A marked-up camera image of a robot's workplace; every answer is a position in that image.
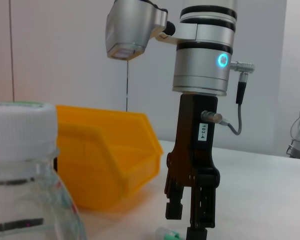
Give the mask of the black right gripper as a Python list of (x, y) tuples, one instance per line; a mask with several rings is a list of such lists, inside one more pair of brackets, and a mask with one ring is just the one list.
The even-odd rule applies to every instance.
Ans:
[(212, 158), (215, 124), (202, 120), (204, 111), (216, 112), (215, 96), (182, 94), (180, 97), (175, 144), (167, 156), (165, 185), (167, 220), (181, 220), (184, 188), (191, 187), (188, 240), (206, 240), (208, 229), (216, 226), (216, 189), (220, 172)]

